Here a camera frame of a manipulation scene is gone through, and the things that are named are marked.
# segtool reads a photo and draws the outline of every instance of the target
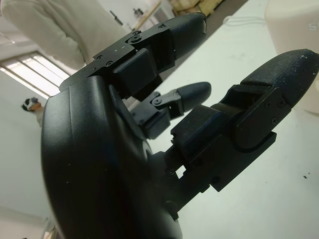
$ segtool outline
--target white shirt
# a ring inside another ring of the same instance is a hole
[[[1,12],[46,54],[76,70],[127,34],[96,0],[1,0]]]

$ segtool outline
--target white cable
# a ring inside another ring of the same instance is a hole
[[[227,16],[223,20],[223,25],[244,26],[244,25],[266,25],[265,19],[259,16]]]

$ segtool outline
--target white object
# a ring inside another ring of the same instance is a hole
[[[234,16],[263,17],[267,2],[249,0]],[[211,106],[276,55],[266,26],[223,25],[157,90],[208,81],[204,105]],[[171,146],[170,130],[180,120],[150,141],[154,153]],[[183,239],[319,238],[318,117],[295,109],[274,132],[276,142],[221,192],[210,187],[178,213]]]
[[[318,0],[269,0],[265,19],[278,54],[304,48],[319,53]],[[319,76],[299,107],[319,113],[318,84]]]
[[[127,34],[96,0],[1,0],[1,13],[47,55],[73,69]]]

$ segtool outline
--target window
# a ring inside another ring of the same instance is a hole
[[[46,99],[70,76],[38,52],[1,61],[0,70]]]

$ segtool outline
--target white wall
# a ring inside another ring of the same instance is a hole
[[[41,218],[0,207],[1,239],[40,239],[44,226]]]
[[[0,72],[0,206],[47,217],[40,162],[41,130],[21,105],[29,97],[45,100]]]

